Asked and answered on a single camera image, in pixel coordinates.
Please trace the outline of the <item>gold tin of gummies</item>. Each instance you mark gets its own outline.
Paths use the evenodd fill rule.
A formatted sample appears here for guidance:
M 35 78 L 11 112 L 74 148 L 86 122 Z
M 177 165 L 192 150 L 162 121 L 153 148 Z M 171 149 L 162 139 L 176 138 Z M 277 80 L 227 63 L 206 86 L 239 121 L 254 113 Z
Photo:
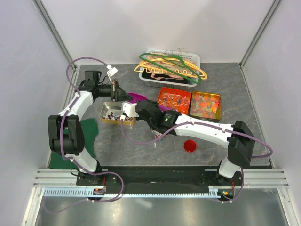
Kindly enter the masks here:
M 219 122 L 222 117 L 222 97 L 220 94 L 193 91 L 189 113 L 192 117 Z

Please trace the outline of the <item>orange tray of lollipops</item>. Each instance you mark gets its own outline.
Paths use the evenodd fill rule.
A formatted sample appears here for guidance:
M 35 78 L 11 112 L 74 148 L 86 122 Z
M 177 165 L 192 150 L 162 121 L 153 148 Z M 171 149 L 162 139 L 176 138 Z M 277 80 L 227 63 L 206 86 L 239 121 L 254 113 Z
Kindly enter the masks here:
M 168 87 L 162 87 L 158 95 L 157 101 L 160 106 L 167 107 L 177 112 L 188 114 L 191 93 Z

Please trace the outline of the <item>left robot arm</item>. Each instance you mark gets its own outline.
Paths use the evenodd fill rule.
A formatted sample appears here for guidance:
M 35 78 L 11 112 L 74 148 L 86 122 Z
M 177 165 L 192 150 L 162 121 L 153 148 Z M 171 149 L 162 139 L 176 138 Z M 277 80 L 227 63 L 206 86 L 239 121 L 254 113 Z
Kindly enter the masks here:
M 48 118 L 50 150 L 76 165 L 93 185 L 99 185 L 106 175 L 116 173 L 103 172 L 99 162 L 86 150 L 81 118 L 99 97 L 110 97 L 114 102 L 133 100 L 117 80 L 101 83 L 101 75 L 100 71 L 85 71 L 85 79 L 77 87 L 72 101 L 59 114 Z

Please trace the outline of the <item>gold tin of candies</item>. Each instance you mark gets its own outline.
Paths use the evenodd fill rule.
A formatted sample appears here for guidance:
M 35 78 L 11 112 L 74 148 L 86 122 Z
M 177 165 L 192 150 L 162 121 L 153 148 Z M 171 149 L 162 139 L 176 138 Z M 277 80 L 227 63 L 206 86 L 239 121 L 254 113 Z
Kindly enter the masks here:
M 121 102 L 104 102 L 99 116 L 101 122 L 106 124 L 120 125 L 120 117 L 123 113 L 121 108 Z

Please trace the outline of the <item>purple plastic scoop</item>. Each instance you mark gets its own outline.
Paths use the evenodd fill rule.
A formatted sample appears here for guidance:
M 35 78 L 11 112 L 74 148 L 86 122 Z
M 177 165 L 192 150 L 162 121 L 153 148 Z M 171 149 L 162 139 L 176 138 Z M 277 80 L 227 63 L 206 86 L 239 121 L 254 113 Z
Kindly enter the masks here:
M 143 101 L 145 99 L 147 99 L 147 97 L 137 94 L 137 93 L 128 93 L 128 95 L 132 98 L 132 100 L 129 100 L 130 103 L 134 104 L 137 103 L 138 101 Z M 166 106 L 161 106 L 159 105 L 159 108 L 161 111 L 168 111 L 168 110 L 172 110 L 172 108 L 166 107 Z

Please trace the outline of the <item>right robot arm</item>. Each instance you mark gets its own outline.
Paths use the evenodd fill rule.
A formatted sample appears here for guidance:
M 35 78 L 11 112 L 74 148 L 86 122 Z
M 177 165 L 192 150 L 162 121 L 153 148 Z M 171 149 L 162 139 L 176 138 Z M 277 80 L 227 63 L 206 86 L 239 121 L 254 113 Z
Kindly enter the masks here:
M 192 118 L 176 111 L 161 111 L 158 103 L 139 101 L 134 106 L 137 118 L 144 120 L 151 129 L 160 134 L 188 136 L 208 141 L 227 149 L 215 174 L 216 182 L 227 185 L 240 169 L 250 166 L 255 141 L 253 133 L 242 121 L 235 124 L 219 124 Z

